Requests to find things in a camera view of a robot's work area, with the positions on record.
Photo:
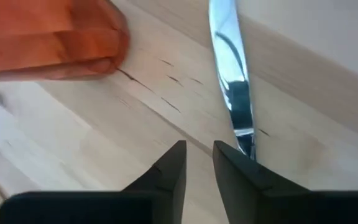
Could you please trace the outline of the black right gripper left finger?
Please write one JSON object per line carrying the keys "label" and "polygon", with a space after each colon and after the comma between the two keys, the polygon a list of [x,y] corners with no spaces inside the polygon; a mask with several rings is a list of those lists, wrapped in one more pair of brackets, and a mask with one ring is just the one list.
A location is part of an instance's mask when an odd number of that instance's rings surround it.
{"label": "black right gripper left finger", "polygon": [[16,194],[0,204],[0,224],[181,224],[186,141],[177,141],[121,191]]}

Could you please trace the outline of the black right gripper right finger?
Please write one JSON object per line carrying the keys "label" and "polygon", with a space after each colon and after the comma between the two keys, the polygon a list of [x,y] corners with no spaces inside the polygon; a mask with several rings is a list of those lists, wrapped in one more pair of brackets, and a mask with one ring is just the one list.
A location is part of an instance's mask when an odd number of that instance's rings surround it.
{"label": "black right gripper right finger", "polygon": [[213,163],[230,224],[358,224],[358,190],[309,190],[223,141]]}

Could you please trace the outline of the silver metal knife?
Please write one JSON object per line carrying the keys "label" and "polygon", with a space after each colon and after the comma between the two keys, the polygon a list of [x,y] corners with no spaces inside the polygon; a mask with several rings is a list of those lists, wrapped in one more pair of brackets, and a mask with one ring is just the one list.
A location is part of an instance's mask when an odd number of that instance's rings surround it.
{"label": "silver metal knife", "polygon": [[209,0],[208,17],[217,76],[237,146],[255,160],[250,80],[236,0]]}

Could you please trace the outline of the orange item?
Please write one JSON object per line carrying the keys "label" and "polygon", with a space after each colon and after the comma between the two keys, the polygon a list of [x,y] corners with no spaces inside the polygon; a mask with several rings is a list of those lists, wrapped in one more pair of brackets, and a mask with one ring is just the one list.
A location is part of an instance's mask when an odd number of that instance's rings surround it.
{"label": "orange item", "polygon": [[0,81],[102,78],[130,39],[111,0],[0,0]]}

